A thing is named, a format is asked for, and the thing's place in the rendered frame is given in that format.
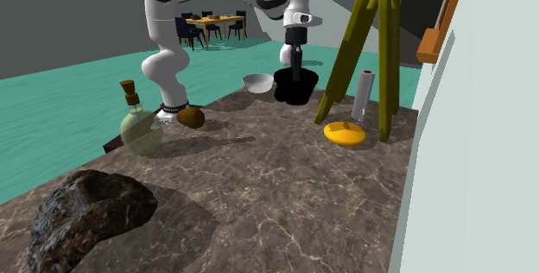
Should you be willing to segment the white rounded object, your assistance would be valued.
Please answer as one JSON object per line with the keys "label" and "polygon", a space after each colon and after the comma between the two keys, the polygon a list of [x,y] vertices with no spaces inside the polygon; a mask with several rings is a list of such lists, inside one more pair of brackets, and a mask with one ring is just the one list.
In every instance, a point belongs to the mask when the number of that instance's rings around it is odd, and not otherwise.
{"label": "white rounded object", "polygon": [[291,64],[291,55],[293,52],[293,48],[289,44],[284,44],[281,47],[280,54],[279,54],[279,60],[280,63],[286,66],[289,66]]}

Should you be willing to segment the black pot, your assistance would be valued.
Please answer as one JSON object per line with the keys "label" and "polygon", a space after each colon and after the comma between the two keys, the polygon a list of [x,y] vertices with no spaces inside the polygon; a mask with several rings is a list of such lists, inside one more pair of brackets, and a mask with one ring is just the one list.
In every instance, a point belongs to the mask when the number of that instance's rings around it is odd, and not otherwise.
{"label": "black pot", "polygon": [[319,81],[316,72],[301,68],[299,79],[293,80],[293,68],[287,67],[274,73],[276,89],[274,97],[279,102],[286,102],[288,105],[305,105]]}

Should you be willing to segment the dark blue dining chair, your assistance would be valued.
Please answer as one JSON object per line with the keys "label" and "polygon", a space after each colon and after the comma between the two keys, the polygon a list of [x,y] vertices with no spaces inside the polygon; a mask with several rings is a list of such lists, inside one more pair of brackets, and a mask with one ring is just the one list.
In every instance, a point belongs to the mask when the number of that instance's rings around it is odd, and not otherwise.
{"label": "dark blue dining chair", "polygon": [[205,46],[200,32],[196,29],[192,29],[183,17],[175,18],[175,27],[180,44],[185,43],[192,50],[194,50],[194,41],[198,41],[202,47]]}
{"label": "dark blue dining chair", "polygon": [[246,38],[247,37],[246,30],[245,30],[246,12],[244,10],[237,10],[236,16],[241,16],[241,19],[229,25],[229,30],[230,30],[229,35],[231,35],[231,33],[234,33],[234,35],[237,38],[240,38],[240,36],[243,36],[243,38]]}
{"label": "dark blue dining chair", "polygon": [[[213,15],[213,12],[212,11],[202,11],[201,15],[203,17],[209,17],[209,16]],[[215,34],[215,36],[219,36],[219,38],[222,38],[222,34],[220,32],[220,26],[218,26],[217,24],[207,24],[206,25],[206,30],[208,31],[208,36],[211,36],[211,33],[213,32]]]}

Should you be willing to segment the white bowl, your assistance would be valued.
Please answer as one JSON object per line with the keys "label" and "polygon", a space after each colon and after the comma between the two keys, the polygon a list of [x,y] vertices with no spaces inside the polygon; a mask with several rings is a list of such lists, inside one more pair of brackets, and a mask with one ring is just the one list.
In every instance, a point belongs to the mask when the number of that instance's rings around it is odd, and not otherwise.
{"label": "white bowl", "polygon": [[244,76],[242,82],[248,92],[260,94],[272,88],[274,77],[266,73],[253,73]]}

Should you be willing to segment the yellow wooden dining table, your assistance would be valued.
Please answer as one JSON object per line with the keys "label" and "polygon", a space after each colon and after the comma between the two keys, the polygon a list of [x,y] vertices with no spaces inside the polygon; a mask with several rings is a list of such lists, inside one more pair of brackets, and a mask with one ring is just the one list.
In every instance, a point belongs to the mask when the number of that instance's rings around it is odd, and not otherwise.
{"label": "yellow wooden dining table", "polygon": [[212,16],[205,16],[205,17],[201,17],[200,19],[187,19],[186,22],[188,24],[195,24],[195,25],[198,25],[198,26],[202,26],[203,27],[203,31],[204,31],[204,39],[205,39],[205,42],[206,42],[206,49],[209,49],[209,40],[208,40],[208,37],[209,37],[209,32],[207,31],[207,26],[209,24],[223,24],[223,28],[222,28],[222,34],[225,36],[225,37],[228,37],[230,35],[230,25],[232,22],[236,22],[236,21],[240,21],[243,25],[242,27],[242,30],[243,30],[243,33],[240,33],[240,37],[241,39],[245,40],[247,38],[246,36],[246,32],[245,32],[245,16],[217,16],[217,15],[212,15]]}

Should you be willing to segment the grey paper towel roll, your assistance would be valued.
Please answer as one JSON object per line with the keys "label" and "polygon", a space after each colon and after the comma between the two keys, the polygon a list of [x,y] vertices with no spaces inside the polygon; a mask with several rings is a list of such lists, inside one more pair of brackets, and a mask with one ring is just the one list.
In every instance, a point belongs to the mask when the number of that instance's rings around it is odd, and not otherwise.
{"label": "grey paper towel roll", "polygon": [[366,106],[370,100],[375,73],[363,70],[358,76],[358,85],[352,106],[352,118],[362,123],[366,114]]}

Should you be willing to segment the olive green wooden ladder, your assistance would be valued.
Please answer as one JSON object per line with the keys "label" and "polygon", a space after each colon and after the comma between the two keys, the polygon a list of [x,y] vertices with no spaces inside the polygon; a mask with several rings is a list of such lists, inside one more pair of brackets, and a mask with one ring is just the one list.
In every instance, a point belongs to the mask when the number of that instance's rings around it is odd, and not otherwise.
{"label": "olive green wooden ladder", "polygon": [[355,0],[314,122],[321,124],[333,103],[345,96],[374,19],[378,19],[378,131],[379,140],[386,142],[399,110],[400,0]]}

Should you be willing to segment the yellow round disc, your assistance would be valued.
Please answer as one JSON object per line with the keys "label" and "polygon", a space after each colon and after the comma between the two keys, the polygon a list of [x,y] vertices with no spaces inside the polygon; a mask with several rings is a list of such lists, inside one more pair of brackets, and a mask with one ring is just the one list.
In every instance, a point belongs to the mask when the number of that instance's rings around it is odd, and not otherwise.
{"label": "yellow round disc", "polygon": [[340,146],[358,146],[365,139],[365,131],[357,124],[336,121],[324,127],[325,137],[332,143]]}

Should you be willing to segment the brown potato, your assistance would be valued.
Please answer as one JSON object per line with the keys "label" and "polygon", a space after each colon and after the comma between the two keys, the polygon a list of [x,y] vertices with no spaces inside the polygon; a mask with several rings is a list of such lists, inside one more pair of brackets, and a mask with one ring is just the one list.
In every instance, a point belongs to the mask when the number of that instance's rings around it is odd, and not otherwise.
{"label": "brown potato", "polygon": [[204,112],[198,107],[188,107],[179,111],[176,119],[180,124],[191,129],[200,128],[206,121]]}

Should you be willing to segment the glass bottle with cork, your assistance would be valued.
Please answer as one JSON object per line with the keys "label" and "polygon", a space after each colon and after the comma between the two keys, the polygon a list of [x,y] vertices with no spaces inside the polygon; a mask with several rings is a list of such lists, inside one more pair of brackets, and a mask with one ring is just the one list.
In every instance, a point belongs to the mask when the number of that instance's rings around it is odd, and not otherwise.
{"label": "glass bottle with cork", "polygon": [[132,79],[120,81],[119,84],[128,105],[128,114],[120,125],[121,140],[135,155],[151,156],[161,147],[162,124],[153,111],[143,108]]}

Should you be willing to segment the dark robot stand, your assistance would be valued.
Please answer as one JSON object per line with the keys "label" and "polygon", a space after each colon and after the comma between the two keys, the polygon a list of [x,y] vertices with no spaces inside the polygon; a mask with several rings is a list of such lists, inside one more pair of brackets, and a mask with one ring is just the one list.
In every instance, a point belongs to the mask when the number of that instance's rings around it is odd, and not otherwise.
{"label": "dark robot stand", "polygon": [[116,136],[111,139],[109,142],[103,145],[105,153],[112,152],[114,149],[118,149],[124,145],[124,142],[120,136]]}

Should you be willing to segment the dark brown rock-shaped object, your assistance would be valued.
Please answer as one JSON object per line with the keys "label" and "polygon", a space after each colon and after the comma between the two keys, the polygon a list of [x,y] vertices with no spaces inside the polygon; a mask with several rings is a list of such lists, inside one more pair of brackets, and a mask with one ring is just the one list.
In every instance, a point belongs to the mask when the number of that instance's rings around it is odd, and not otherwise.
{"label": "dark brown rock-shaped object", "polygon": [[94,169],[68,176],[38,208],[29,273],[71,273],[101,241],[146,224],[158,200],[141,182]]}

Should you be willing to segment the orange wooden window frame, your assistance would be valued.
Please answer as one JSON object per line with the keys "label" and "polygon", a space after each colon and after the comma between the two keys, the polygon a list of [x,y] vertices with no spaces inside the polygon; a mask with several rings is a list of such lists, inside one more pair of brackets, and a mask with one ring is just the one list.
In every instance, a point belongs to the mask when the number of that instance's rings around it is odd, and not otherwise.
{"label": "orange wooden window frame", "polygon": [[425,30],[422,41],[416,51],[416,58],[421,63],[435,64],[437,62],[458,1],[444,0],[436,26],[432,29]]}

